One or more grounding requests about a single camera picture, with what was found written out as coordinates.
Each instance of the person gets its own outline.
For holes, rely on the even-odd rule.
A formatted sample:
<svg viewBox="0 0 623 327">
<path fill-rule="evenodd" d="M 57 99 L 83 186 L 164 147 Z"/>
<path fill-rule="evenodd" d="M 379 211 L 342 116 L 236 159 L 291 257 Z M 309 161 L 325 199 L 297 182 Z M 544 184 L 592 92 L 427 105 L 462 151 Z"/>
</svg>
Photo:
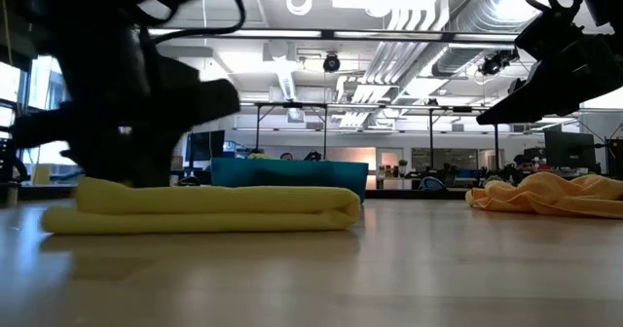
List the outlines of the person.
<svg viewBox="0 0 623 327">
<path fill-rule="evenodd" d="M 528 156 L 525 155 L 517 155 L 513 160 L 515 162 L 515 167 L 523 172 L 523 173 L 533 173 L 534 169 L 534 161 L 531 160 Z"/>
</svg>

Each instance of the crumpled orange cloth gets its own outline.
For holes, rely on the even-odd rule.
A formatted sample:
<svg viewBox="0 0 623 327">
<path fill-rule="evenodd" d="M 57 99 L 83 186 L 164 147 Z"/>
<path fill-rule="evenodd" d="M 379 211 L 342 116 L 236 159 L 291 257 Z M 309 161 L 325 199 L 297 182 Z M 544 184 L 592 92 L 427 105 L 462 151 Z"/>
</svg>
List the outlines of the crumpled orange cloth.
<svg viewBox="0 0 623 327">
<path fill-rule="evenodd" d="M 530 175 L 518 186 L 492 181 L 465 195 L 470 206 L 489 211 L 623 219 L 623 181 L 599 175 L 567 181 L 550 172 Z"/>
</svg>

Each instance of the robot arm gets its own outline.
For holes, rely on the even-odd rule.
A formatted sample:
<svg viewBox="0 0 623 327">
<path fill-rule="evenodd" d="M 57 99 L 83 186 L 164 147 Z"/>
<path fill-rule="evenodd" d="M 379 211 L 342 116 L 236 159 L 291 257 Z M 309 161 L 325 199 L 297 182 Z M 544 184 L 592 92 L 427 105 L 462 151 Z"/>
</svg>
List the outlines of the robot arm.
<svg viewBox="0 0 623 327">
<path fill-rule="evenodd" d="M 41 28 L 38 50 L 57 59 L 71 97 L 59 109 L 16 118 L 11 133 L 19 148 L 64 140 L 67 155 L 88 176 L 168 186 L 171 153 L 182 134 L 239 110 L 231 83 L 202 83 L 198 70 L 158 54 L 158 42 L 188 34 L 151 39 L 147 33 L 191 0 L 158 0 L 170 9 L 165 19 L 144 13 L 138 5 L 145 0 L 7 1 Z M 245 11 L 235 1 L 238 24 L 193 35 L 240 29 Z"/>
<path fill-rule="evenodd" d="M 557 0 L 551 7 L 526 0 L 542 11 L 515 40 L 537 63 L 526 81 L 517 80 L 509 95 L 477 118 L 481 125 L 534 123 L 545 115 L 567 115 L 580 103 L 623 87 L 623 14 L 617 0 Z M 596 25 L 610 23 L 612 35 L 585 35 L 573 23 L 583 1 Z"/>
</svg>

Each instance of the wooden table surface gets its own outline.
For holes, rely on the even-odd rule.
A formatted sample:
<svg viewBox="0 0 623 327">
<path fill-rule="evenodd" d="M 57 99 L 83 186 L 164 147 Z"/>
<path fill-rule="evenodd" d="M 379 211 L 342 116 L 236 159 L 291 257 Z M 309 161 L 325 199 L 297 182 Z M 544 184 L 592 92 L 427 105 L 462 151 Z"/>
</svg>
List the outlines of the wooden table surface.
<svg viewBox="0 0 623 327">
<path fill-rule="evenodd" d="M 350 232 L 46 236 L 0 210 L 0 326 L 623 326 L 623 223 L 368 200 Z"/>
</svg>

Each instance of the yellow cloth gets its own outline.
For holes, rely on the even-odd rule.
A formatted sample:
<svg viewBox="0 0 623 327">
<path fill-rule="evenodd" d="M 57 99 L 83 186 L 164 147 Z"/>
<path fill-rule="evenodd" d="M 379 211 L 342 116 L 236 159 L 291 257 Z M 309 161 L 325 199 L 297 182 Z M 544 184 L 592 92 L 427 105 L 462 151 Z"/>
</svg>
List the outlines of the yellow cloth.
<svg viewBox="0 0 623 327">
<path fill-rule="evenodd" d="M 249 159 L 259 159 L 259 160 L 276 160 L 275 157 L 269 156 L 263 153 L 252 153 L 248 157 Z"/>
<path fill-rule="evenodd" d="M 77 208 L 54 206 L 41 218 L 60 235 L 345 230 L 359 197 L 325 187 L 168 187 L 133 189 L 82 178 Z"/>
<path fill-rule="evenodd" d="M 519 187 L 492 181 L 465 195 L 470 206 L 490 211 L 623 219 L 623 181 L 587 175 L 567 181 L 550 172 L 528 176 Z"/>
</svg>

